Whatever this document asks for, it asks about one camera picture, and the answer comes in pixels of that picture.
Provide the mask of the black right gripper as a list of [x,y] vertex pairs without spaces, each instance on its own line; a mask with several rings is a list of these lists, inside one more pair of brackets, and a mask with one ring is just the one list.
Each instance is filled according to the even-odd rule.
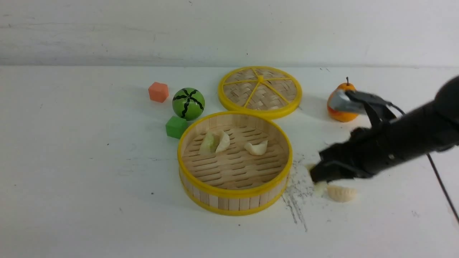
[[372,178],[430,151],[430,142],[418,128],[383,123],[372,128],[357,128],[347,141],[321,150],[320,162],[309,174],[313,183]]

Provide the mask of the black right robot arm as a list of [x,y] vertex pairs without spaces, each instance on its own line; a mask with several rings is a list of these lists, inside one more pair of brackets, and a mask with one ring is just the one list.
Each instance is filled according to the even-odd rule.
[[310,170],[313,182],[372,178],[380,172],[431,152],[458,145],[459,79],[444,84],[433,101],[400,117],[393,104],[357,90],[337,90],[328,106],[335,111],[366,114],[370,128],[358,127],[347,141],[320,151]]

